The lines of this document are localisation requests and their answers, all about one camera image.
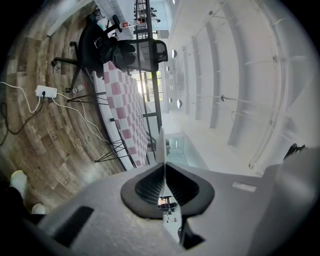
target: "white power strip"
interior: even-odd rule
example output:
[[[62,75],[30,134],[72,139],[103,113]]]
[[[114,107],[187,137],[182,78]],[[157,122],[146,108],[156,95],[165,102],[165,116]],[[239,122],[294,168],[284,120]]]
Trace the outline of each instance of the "white power strip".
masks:
[[[45,92],[44,97],[46,97],[46,98],[56,98],[57,97],[57,88],[38,85],[35,90],[35,95],[37,97],[43,97],[43,94],[42,94],[43,92]]]

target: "black vent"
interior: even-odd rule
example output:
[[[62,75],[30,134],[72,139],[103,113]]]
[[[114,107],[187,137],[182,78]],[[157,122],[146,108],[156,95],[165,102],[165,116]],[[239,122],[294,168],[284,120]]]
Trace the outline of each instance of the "black vent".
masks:
[[[166,183],[180,206],[185,205],[199,193],[199,185],[171,166],[166,166]]]
[[[135,192],[143,201],[158,207],[158,200],[163,186],[164,171],[160,169],[141,179],[135,186]]]
[[[74,239],[78,236],[83,226],[89,220],[94,209],[81,206],[79,207],[71,217],[57,230],[53,239],[64,245],[70,247]]]

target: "black office chair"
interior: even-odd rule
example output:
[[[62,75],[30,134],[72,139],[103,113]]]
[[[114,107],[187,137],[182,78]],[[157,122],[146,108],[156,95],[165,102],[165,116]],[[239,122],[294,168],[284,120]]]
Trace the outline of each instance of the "black office chair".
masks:
[[[123,71],[141,69],[147,72],[154,72],[159,70],[159,63],[167,61],[168,50],[166,44],[153,38],[118,41],[118,49],[113,54],[115,66]]]
[[[74,88],[80,70],[84,72],[85,76],[92,83],[93,80],[90,77],[92,71],[96,72],[98,78],[101,78],[103,76],[103,64],[109,60],[112,60],[113,51],[117,46],[117,40],[112,37],[109,38],[108,33],[115,29],[118,29],[120,32],[122,32],[118,17],[114,15],[112,18],[114,21],[114,25],[107,28],[107,30],[103,31],[103,29],[95,22],[89,22],[89,24],[81,33],[78,46],[76,42],[70,42],[70,46],[75,47],[77,59],[55,57],[53,61],[51,61],[51,65],[53,67],[57,64],[57,62],[76,65],[76,70],[73,75],[71,85],[66,89],[66,92],[70,92]]]

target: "checkered tablecloth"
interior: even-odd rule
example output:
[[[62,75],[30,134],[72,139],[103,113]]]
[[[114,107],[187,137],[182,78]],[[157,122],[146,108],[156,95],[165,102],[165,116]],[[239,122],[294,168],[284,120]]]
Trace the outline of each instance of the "checkered tablecloth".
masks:
[[[136,167],[144,166],[148,140],[137,81],[117,69],[111,61],[103,65],[103,71],[106,99],[115,125]]]

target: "wood plank floor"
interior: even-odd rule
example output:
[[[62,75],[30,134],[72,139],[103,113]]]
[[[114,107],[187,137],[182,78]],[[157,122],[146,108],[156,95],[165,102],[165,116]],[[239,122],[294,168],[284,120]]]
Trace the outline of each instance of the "wood plank floor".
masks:
[[[57,88],[64,93],[69,87],[75,66],[59,63],[54,68],[54,57],[76,59],[70,41],[79,41],[86,26],[86,16],[96,7],[90,3],[71,16],[51,37],[47,31],[57,19],[61,8],[75,0],[54,1],[45,5],[26,24],[9,52],[6,71],[8,84],[24,88],[30,108],[38,103],[35,97],[37,85]],[[80,73],[76,85],[85,82]],[[18,89],[1,90],[8,111],[9,127],[17,131],[31,116],[26,100]],[[67,103],[58,96],[56,101],[83,113],[80,103]],[[84,104],[87,118],[96,124],[103,136],[98,110],[94,105]],[[0,141],[6,132],[5,121],[0,120]],[[52,99],[46,99],[42,111],[18,135],[9,134],[0,146],[0,169],[10,178],[16,170],[23,170],[28,176],[28,192],[25,204],[28,208],[43,203],[51,211],[88,184],[105,176],[123,172],[117,160],[101,163],[94,161],[110,151],[105,141],[94,136],[79,114],[71,109],[57,106]]]

